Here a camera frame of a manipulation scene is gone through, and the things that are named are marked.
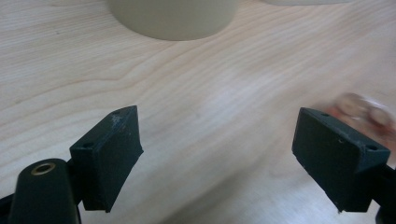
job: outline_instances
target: wooden surface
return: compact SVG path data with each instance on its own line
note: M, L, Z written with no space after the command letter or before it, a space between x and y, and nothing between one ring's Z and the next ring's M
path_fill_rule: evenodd
M83 223L375 223L335 206L291 154L301 106L354 91L396 112L396 1L242 0L209 38L120 25L105 1L0 2L0 197L18 173L137 105L145 153L113 211Z

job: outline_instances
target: screw hole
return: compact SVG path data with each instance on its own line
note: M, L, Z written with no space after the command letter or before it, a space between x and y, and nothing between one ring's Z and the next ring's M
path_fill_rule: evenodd
M85 143L82 145L83 147L93 147L93 143Z
M37 165L35 169L32 170L32 175L44 175L46 173L49 173L55 168L55 163L48 162L48 163L43 163Z
M369 145L369 146L367 146L370 150L377 150L378 149L378 147L376 147L376 146L372 146L372 145Z

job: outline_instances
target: beige cylinder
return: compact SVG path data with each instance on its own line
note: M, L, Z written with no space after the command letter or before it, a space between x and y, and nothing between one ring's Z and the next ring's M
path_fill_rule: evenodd
M166 40L213 35L233 19L237 0L107 0L126 27Z

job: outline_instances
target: wood grain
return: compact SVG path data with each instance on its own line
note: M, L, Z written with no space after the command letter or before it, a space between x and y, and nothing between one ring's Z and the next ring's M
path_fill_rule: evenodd
M299 108L344 91L396 112L395 28L393 0L242 0L219 34L169 42L126 29L102 0L3 0L0 197L137 105L145 153L113 211L83 223L375 223L374 203L338 215L290 147Z

